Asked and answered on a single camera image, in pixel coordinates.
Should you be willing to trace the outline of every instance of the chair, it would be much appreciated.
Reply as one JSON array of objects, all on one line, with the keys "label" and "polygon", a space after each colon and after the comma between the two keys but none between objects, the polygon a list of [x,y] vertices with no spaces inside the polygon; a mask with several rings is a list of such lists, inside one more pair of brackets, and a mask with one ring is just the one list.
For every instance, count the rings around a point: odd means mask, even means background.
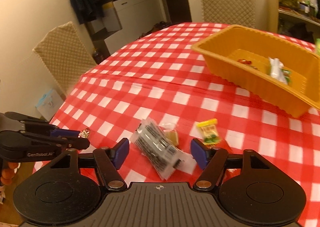
[{"label": "chair", "polygon": [[204,22],[255,27],[255,0],[201,0]]},{"label": "chair", "polygon": [[41,58],[66,95],[79,77],[96,65],[80,40],[73,22],[48,32],[33,52]]}]

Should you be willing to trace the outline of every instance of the yellow candy wrapper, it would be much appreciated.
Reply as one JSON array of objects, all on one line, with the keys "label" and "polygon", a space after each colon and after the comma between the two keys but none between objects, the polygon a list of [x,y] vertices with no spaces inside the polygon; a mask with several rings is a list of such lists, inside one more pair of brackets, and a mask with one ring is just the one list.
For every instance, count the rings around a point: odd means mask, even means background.
[{"label": "yellow candy wrapper", "polygon": [[217,119],[211,119],[197,123],[197,128],[201,132],[205,145],[216,145],[221,139],[216,128]]}]

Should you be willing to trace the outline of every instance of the tablecloth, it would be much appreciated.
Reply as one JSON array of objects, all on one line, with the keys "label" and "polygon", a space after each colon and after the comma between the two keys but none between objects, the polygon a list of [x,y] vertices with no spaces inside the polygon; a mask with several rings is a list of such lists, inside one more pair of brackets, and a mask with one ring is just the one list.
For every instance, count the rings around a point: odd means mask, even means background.
[{"label": "tablecloth", "polygon": [[[218,131],[235,153],[251,148],[297,181],[307,194],[299,223],[320,227],[320,118],[311,108],[294,119],[245,89],[210,74],[191,45],[225,28],[223,24],[183,23],[124,46],[85,73],[52,123],[83,130],[90,127],[91,146],[113,146],[130,137],[141,119],[177,123],[180,149],[201,137],[196,122],[218,119]],[[314,45],[279,35],[308,50]],[[127,184],[161,181],[149,161],[130,144],[119,170]],[[201,170],[188,155],[170,182],[191,184]],[[94,177],[93,172],[84,174]]]}]

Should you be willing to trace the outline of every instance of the orange plastic bin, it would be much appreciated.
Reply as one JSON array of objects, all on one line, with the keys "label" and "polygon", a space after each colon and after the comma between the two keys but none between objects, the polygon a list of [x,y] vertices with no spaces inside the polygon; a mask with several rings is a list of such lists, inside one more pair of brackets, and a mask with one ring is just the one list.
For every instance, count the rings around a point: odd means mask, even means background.
[{"label": "orange plastic bin", "polygon": [[[231,25],[191,48],[204,56],[212,74],[257,94],[293,117],[310,107],[320,109],[320,57],[292,42]],[[289,85],[268,75],[268,57],[278,58],[292,72]],[[252,61],[258,70],[238,63],[239,59]]]}]

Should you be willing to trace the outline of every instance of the dark jacket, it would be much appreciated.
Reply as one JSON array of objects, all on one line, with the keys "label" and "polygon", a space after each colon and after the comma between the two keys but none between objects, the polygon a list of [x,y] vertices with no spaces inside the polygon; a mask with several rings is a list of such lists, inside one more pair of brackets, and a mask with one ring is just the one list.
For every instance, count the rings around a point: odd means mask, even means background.
[{"label": "dark jacket", "polygon": [[100,0],[70,0],[76,12],[79,23],[83,24],[103,17],[102,3]]}]

